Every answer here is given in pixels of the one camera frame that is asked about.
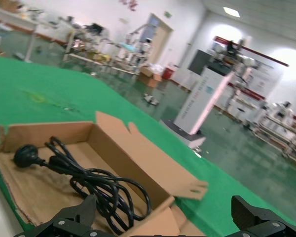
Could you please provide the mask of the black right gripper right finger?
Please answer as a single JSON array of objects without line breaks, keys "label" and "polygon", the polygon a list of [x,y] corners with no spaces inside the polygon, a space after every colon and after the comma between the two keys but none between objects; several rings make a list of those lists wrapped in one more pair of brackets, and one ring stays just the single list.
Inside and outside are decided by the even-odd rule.
[{"label": "black right gripper right finger", "polygon": [[296,237],[296,226],[273,211],[255,207],[241,196],[231,198],[231,217],[239,229],[228,237]]}]

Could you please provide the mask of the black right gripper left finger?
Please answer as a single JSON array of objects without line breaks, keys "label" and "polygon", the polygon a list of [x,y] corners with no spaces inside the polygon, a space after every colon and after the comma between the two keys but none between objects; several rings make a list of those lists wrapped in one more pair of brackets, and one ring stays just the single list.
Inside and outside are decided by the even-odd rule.
[{"label": "black right gripper left finger", "polygon": [[88,195],[79,205],[61,209],[50,221],[17,237],[105,237],[106,232],[92,229],[95,220],[96,197]]}]

